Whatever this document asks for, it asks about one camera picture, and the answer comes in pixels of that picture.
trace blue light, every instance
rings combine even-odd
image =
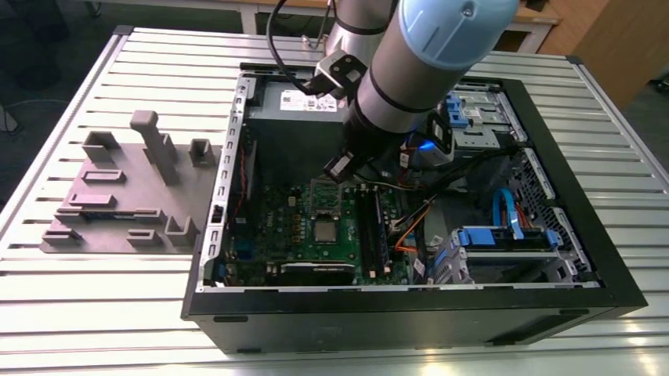
[[[424,141],[423,144],[418,147],[418,150],[428,150],[435,147],[435,143],[431,141]]]

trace aluminum table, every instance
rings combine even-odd
[[[276,47],[288,63],[320,57],[296,38],[276,38]],[[271,62],[261,36],[140,28],[112,36],[0,214],[0,370],[661,374],[669,367],[669,179],[590,73],[559,56],[492,53],[470,74],[524,82],[650,304],[621,319],[520,347],[224,355],[180,320],[189,256],[40,251],[89,131],[139,142],[131,113],[155,110],[173,143],[223,144],[237,66],[249,61]]]

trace wooden cabinet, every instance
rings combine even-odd
[[[667,0],[550,0],[562,17],[539,53],[575,55],[618,107],[669,63]]]

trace white label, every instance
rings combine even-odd
[[[399,165],[403,168],[408,168],[408,154],[407,153],[399,153]]]
[[[435,235],[431,238],[430,243],[427,243],[427,247],[436,247],[438,245],[440,245],[442,242],[443,242],[443,237]]]
[[[416,270],[418,274],[420,274],[422,277],[422,275],[426,273],[426,266],[422,264],[418,258],[414,261],[414,269]]]
[[[464,109],[462,110],[462,112],[464,113],[464,116],[466,116],[467,118],[471,118],[471,117],[472,117],[472,118],[480,118],[480,113],[479,113],[479,111],[478,111],[476,109],[474,109],[474,108],[464,108]]]
[[[299,90],[283,90],[281,105],[283,111],[319,111],[336,112],[336,100],[332,96],[305,96]]]
[[[550,18],[532,18],[531,21],[536,23],[556,24],[556,20],[551,20]]]

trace ram slot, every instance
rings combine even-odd
[[[387,235],[383,210],[375,190],[358,189],[355,193],[360,261],[364,275],[370,278],[387,273]]]

